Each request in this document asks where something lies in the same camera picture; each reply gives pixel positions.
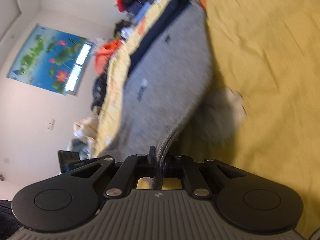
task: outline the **black device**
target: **black device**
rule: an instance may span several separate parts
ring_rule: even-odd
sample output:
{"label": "black device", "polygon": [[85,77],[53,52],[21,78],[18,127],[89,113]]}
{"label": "black device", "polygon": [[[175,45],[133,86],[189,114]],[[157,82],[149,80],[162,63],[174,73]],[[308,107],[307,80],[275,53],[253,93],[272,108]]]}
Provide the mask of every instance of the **black device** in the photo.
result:
{"label": "black device", "polygon": [[111,157],[111,156],[107,155],[100,158],[80,160],[78,152],[58,151],[58,159],[60,163],[61,173],[72,171],[84,165],[87,165],[108,157]]}
{"label": "black device", "polygon": [[167,155],[160,172],[182,189],[136,189],[159,173],[155,152],[106,156],[25,187],[12,201],[23,227],[10,239],[303,239],[296,192],[218,160]]}

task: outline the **pink lotus flower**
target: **pink lotus flower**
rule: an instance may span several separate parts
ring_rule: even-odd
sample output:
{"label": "pink lotus flower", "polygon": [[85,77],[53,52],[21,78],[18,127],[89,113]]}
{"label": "pink lotus flower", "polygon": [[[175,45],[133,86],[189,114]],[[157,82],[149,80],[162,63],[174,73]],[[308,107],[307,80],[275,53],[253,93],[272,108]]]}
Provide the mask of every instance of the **pink lotus flower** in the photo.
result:
{"label": "pink lotus flower", "polygon": [[64,83],[67,79],[68,79],[68,72],[63,71],[63,70],[59,70],[59,72],[56,76],[56,80],[60,83]]}
{"label": "pink lotus flower", "polygon": [[67,45],[67,43],[65,41],[63,41],[63,40],[58,41],[57,44],[58,45],[62,45],[62,46],[66,46]]}

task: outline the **black bag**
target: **black bag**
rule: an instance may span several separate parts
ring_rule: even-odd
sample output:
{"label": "black bag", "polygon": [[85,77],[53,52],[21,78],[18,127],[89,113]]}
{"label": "black bag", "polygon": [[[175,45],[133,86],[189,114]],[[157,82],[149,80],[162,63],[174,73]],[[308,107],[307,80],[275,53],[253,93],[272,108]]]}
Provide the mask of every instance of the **black bag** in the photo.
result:
{"label": "black bag", "polygon": [[106,96],[107,92],[107,74],[103,73],[101,76],[99,76],[93,86],[93,102],[91,105],[91,110],[95,106],[101,107],[104,101],[104,98]]}
{"label": "black bag", "polygon": [[0,240],[8,239],[19,228],[11,210],[11,201],[0,200]]}

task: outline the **yellow blanket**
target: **yellow blanket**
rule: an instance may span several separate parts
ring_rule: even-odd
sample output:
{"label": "yellow blanket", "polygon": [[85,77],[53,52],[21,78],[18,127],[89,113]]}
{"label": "yellow blanket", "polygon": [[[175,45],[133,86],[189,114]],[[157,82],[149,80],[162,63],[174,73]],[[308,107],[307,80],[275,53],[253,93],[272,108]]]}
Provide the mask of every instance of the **yellow blanket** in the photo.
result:
{"label": "yellow blanket", "polygon": [[[98,151],[119,127],[129,55],[168,1],[151,7],[110,66]],[[293,188],[304,203],[297,230],[309,237],[320,226],[320,0],[201,2],[216,60],[212,90],[238,91],[247,117],[233,138],[215,145],[188,125],[181,153],[198,162],[217,158]]]}

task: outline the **silver screw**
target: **silver screw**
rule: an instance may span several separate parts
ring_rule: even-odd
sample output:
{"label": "silver screw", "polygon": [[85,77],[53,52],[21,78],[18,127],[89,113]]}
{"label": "silver screw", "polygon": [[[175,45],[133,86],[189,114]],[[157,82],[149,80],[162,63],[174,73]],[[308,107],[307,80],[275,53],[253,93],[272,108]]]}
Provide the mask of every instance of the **silver screw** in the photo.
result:
{"label": "silver screw", "polygon": [[110,188],[106,191],[107,196],[110,197],[118,197],[120,196],[122,191],[118,188]]}
{"label": "silver screw", "polygon": [[210,194],[209,190],[205,188],[197,188],[193,193],[198,197],[205,197]]}

